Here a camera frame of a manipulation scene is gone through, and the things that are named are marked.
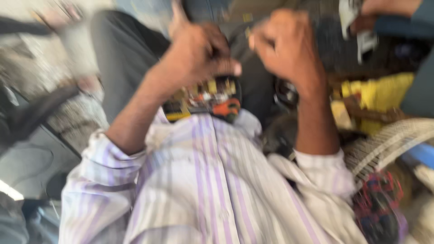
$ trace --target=orange object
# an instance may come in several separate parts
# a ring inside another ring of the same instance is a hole
[[[236,98],[231,98],[222,104],[215,105],[213,107],[213,114],[220,115],[223,117],[226,117],[229,114],[238,115],[240,109],[241,109],[240,101]]]

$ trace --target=yellow cloth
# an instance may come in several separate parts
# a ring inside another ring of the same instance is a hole
[[[369,81],[345,81],[342,83],[343,97],[349,97],[360,93],[361,109],[376,110],[386,112],[392,108],[398,108],[404,98],[405,93],[413,83],[413,73],[399,73],[392,76],[385,76],[380,79]],[[360,130],[368,134],[376,133],[383,123],[362,120]]]

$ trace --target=striped shirt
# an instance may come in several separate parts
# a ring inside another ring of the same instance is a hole
[[[266,157],[259,121],[210,115],[161,123],[127,156],[101,131],[62,192],[60,243],[366,244],[343,152]],[[297,185],[293,189],[287,179]]]

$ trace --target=hand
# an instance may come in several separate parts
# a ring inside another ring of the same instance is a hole
[[[184,26],[160,63],[149,72],[170,93],[167,95],[220,75],[241,75],[241,64],[230,57],[219,27],[210,23]]]
[[[253,29],[249,46],[268,71],[293,83],[302,99],[326,92],[325,71],[307,13],[274,11],[269,20]]]

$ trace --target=shirt sleeve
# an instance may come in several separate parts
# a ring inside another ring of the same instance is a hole
[[[145,152],[127,156],[101,131],[62,191],[59,243],[122,243]]]
[[[325,156],[295,154],[298,165],[279,155],[270,155],[269,162],[296,183],[303,203],[333,243],[367,244],[354,220],[351,197],[356,189],[343,151]]]

